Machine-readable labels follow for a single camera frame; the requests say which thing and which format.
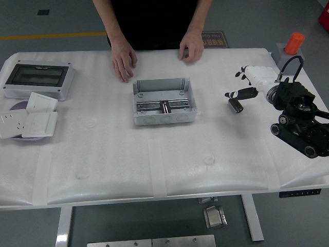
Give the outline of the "person's right hand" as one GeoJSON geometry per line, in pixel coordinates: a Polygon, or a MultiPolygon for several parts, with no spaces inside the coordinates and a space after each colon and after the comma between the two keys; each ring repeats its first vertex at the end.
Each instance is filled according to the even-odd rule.
{"type": "Polygon", "coordinates": [[[133,68],[137,64],[137,56],[132,46],[128,42],[113,43],[112,62],[119,80],[128,83],[134,76],[133,68]]]}

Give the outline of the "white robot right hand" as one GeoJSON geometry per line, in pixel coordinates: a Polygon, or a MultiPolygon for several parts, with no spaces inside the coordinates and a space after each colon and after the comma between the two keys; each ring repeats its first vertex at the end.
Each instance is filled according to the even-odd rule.
{"type": "Polygon", "coordinates": [[[246,66],[241,67],[241,71],[235,74],[235,77],[242,75],[242,80],[247,79],[250,87],[231,93],[225,93],[230,99],[244,100],[254,98],[258,93],[263,93],[265,99],[273,104],[279,83],[278,75],[271,67],[264,66],[246,66]]]}

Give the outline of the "person's left hand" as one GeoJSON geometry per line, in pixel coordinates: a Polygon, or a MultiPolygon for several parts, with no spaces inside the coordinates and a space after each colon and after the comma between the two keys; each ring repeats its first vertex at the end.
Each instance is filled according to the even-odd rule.
{"type": "Polygon", "coordinates": [[[204,44],[200,33],[186,33],[179,46],[179,59],[196,62],[203,54],[204,44]]]}

